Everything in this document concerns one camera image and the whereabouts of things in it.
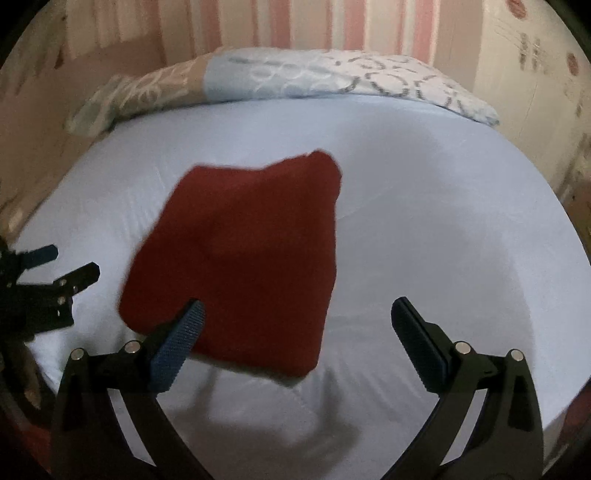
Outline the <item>dark red knitted sweater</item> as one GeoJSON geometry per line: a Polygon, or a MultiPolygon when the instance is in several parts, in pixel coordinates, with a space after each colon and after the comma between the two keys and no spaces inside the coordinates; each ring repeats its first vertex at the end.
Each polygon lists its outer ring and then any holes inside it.
{"type": "Polygon", "coordinates": [[[335,287],[341,183],[341,169],[322,151],[259,169],[192,168],[135,254],[121,319],[147,335],[197,300],[205,313],[197,355],[308,375],[335,287]]]}

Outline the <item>beige padded headboard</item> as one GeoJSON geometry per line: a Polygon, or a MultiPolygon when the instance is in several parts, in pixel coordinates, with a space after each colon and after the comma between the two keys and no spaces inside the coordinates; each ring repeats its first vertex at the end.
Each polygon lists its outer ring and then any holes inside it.
{"type": "Polygon", "coordinates": [[[1,236],[12,242],[93,143],[65,121],[116,74],[141,76],[164,66],[152,34],[98,49],[49,69],[1,101],[1,236]]]}

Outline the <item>light blue bed sheet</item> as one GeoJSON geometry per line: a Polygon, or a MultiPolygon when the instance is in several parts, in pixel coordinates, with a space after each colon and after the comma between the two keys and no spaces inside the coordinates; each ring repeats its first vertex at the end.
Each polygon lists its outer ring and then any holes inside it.
{"type": "Polygon", "coordinates": [[[45,282],[94,262],[72,327],[38,336],[57,386],[70,352],[118,350],[128,265],[195,165],[260,168],[317,149],[342,171],[338,278],[318,367],[287,385],[187,361],[160,404],[218,479],[377,479],[436,399],[391,325],[405,296],[477,351],[522,350],[544,447],[590,376],[590,265],[536,167],[496,130],[417,102],[344,96],[205,105],[118,125],[70,170],[17,248],[53,244],[45,282]]]}

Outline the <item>patterned blue beige pillow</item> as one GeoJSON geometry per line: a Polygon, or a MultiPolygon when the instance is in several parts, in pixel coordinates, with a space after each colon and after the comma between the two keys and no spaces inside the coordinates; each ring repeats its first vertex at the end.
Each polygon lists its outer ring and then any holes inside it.
{"type": "Polygon", "coordinates": [[[495,127],[496,110],[433,66],[405,55],[270,47],[220,49],[140,77],[115,75],[65,122],[97,137],[160,110],[248,100],[368,95],[423,102],[495,127]]]}

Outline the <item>pink striped curtain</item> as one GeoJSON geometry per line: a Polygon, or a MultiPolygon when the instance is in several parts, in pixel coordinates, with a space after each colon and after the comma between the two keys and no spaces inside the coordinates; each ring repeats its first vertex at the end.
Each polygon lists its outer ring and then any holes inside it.
{"type": "Polygon", "coordinates": [[[66,52],[154,35],[168,63],[221,47],[363,50],[435,57],[443,4],[436,0],[68,1],[66,52]]]}

